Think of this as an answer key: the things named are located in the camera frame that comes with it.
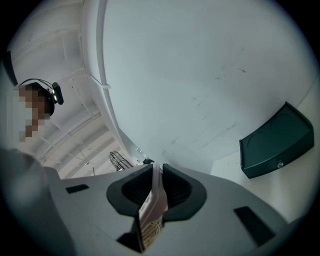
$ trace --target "white wall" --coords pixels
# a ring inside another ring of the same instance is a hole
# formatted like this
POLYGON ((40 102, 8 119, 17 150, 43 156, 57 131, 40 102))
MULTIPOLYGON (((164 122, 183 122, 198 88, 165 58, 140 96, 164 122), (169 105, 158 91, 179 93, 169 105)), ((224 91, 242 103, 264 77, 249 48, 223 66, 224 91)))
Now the white wall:
POLYGON ((307 213, 320 179, 320 80, 297 108, 312 123, 314 147, 266 175, 248 179, 240 167, 240 151, 214 161, 211 174, 236 182, 276 209, 288 222, 307 213))
POLYGON ((151 159, 205 173, 318 72, 285 13, 252 0, 108 0, 103 59, 120 129, 151 159))

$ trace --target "screw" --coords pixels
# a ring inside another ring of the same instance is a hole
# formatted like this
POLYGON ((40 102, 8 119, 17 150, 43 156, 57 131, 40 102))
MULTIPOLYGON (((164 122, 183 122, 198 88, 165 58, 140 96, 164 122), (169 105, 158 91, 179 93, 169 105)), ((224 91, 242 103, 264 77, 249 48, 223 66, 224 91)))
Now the screw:
POLYGON ((277 165, 278 168, 281 168, 281 167, 283 167, 283 166, 284 166, 284 163, 283 163, 283 162, 278 162, 278 165, 277 165))

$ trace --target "headset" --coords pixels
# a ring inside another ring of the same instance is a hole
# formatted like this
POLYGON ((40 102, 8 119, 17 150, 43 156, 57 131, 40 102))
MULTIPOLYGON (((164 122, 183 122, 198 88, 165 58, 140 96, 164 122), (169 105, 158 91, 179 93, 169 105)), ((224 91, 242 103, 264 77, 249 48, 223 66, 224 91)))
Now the headset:
POLYGON ((32 81, 32 80, 39 81, 39 82, 41 82, 42 84, 44 84, 44 85, 46 85, 48 87, 47 89, 45 89, 38 82, 33 82, 33 83, 26 84, 26 85, 33 85, 35 87, 42 88, 46 92, 48 92, 47 95, 48 95, 48 98, 49 98, 49 100, 51 102, 51 107, 52 107, 52 111, 51 111, 50 115, 52 115, 54 110, 55 110, 55 104, 58 103, 59 105, 62 105, 64 103, 64 98, 62 96, 60 85, 57 82, 54 82, 53 84, 51 84, 48 81, 43 80, 43 79, 30 78, 30 79, 27 79, 27 80, 23 81, 22 83, 20 83, 18 88, 21 85, 23 85, 25 82, 32 81))

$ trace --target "metal rack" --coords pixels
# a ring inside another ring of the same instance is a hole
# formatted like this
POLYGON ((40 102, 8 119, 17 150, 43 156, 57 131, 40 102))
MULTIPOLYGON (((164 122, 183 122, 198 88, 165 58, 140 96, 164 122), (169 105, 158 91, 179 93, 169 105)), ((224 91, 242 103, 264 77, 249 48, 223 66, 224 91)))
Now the metal rack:
POLYGON ((110 152, 109 158, 116 171, 121 171, 133 167, 131 163, 129 163, 125 158, 123 158, 122 155, 120 155, 116 151, 110 152))

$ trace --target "dark green speaker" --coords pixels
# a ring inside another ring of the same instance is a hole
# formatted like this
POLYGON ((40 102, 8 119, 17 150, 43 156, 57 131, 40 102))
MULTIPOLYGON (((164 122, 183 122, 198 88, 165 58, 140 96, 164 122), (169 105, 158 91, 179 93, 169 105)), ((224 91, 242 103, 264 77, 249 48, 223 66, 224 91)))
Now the dark green speaker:
POLYGON ((241 169, 251 179, 279 169, 314 146, 310 121, 286 102, 256 131, 240 140, 241 169))

